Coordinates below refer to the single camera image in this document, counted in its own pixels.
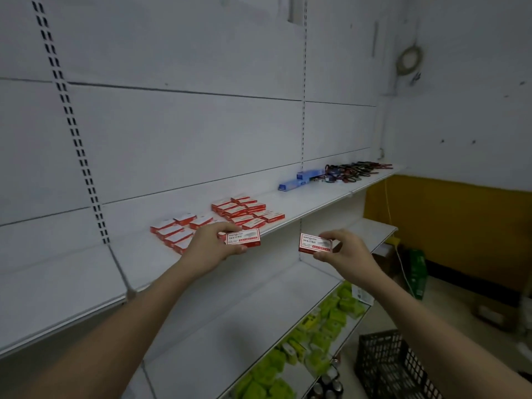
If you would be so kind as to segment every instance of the red and white box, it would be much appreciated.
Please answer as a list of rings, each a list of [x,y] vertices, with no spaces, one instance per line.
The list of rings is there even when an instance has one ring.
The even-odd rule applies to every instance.
[[[198,217],[192,221],[189,222],[188,226],[192,228],[193,230],[197,230],[200,227],[203,227],[210,222],[212,222],[213,218],[212,215],[202,215],[201,217]]]
[[[159,224],[155,225],[155,226],[151,226],[150,227],[150,232],[152,234],[156,234],[157,231],[160,231],[162,230],[163,228],[168,228],[168,227],[172,227],[172,226],[176,226],[177,225],[177,221],[174,220],[174,219],[171,219],[171,220],[163,220],[161,221]]]
[[[259,201],[256,201],[254,203],[244,204],[244,207],[247,209],[247,211],[249,213],[254,212],[254,211],[266,210],[266,205],[264,203],[259,202]]]
[[[283,218],[285,218],[285,215],[283,213],[270,213],[270,214],[264,214],[261,218],[266,220],[267,223],[271,223],[271,222],[283,220]]]
[[[240,199],[238,201],[238,204],[243,206],[244,204],[256,203],[256,202],[257,202],[257,199],[254,199],[253,197],[246,197],[245,199]]]
[[[190,230],[189,228],[183,228],[181,231],[176,232],[175,234],[172,234],[163,239],[163,242],[166,246],[172,247],[177,242],[181,242],[192,236],[194,236],[193,230]]]
[[[223,211],[223,215],[228,219],[231,219],[233,217],[239,217],[245,214],[247,214],[247,210],[245,207],[242,206],[231,207]]]
[[[236,226],[241,226],[245,222],[251,221],[255,219],[255,217],[251,214],[241,215],[239,217],[233,217],[231,219],[231,222]]]
[[[182,213],[176,215],[173,219],[177,221],[180,226],[186,226],[190,224],[190,221],[194,220],[197,216],[192,213]]]
[[[219,207],[223,206],[224,204],[228,204],[228,203],[231,203],[230,198],[215,201],[214,203],[211,204],[211,210],[214,211],[215,213],[218,213]]]
[[[239,194],[235,197],[231,197],[231,200],[235,203],[238,203],[239,200],[242,200],[242,199],[249,199],[251,196],[250,195],[247,195],[245,193],[242,193],[242,194]]]
[[[262,218],[255,218],[242,224],[242,228],[245,230],[251,230],[255,228],[261,228],[264,225],[266,225],[266,220],[263,220]]]
[[[190,245],[190,242],[192,241],[192,238],[185,239],[184,241],[177,242],[176,244],[172,245],[172,249],[182,255],[187,250],[188,246]]]
[[[227,245],[245,245],[248,247],[261,244],[261,233],[258,229],[230,232],[227,234]]]
[[[168,238],[170,235],[174,235],[182,230],[183,230],[183,227],[177,224],[175,226],[166,227],[166,228],[163,228],[157,231],[156,235],[162,241],[164,238]]]
[[[236,206],[238,206],[238,204],[236,204],[234,202],[230,202],[230,203],[224,204],[222,206],[218,206],[217,213],[220,214],[220,215],[223,215],[225,210],[233,208],[233,207],[236,207]]]
[[[299,251],[310,254],[314,252],[332,252],[333,242],[330,239],[301,234]]]
[[[251,214],[253,214],[257,218],[262,218],[263,215],[271,214],[273,211],[271,210],[262,210],[262,211],[253,211]]]

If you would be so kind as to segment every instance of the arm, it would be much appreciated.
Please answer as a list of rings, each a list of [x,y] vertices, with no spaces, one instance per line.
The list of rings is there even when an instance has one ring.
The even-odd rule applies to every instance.
[[[404,291],[376,264],[364,242],[346,230],[324,232],[341,243],[314,257],[373,295],[414,350],[446,399],[525,399],[532,384],[469,340]]]
[[[176,264],[72,347],[22,397],[120,397],[183,291],[226,257],[245,252],[245,246],[217,238],[219,231],[239,230],[231,223],[200,228]]]

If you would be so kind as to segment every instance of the yellow wall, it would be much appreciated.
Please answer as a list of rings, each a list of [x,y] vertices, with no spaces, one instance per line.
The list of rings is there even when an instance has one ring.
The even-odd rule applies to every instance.
[[[427,178],[387,180],[396,236],[427,259],[514,290],[532,270],[532,193]],[[366,194],[366,218],[389,223],[385,184]]]

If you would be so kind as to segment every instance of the forearm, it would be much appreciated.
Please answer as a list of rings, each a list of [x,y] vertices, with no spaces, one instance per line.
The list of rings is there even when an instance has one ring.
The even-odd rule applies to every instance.
[[[72,347],[24,397],[117,398],[194,276],[178,262]]]
[[[382,273],[367,289],[395,322],[444,397],[532,397],[532,385],[432,314],[388,276]]]

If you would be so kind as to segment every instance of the plastic basket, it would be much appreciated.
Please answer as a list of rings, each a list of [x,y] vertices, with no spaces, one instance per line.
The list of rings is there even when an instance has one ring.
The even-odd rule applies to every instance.
[[[443,399],[398,330],[360,336],[355,374],[370,399]]]

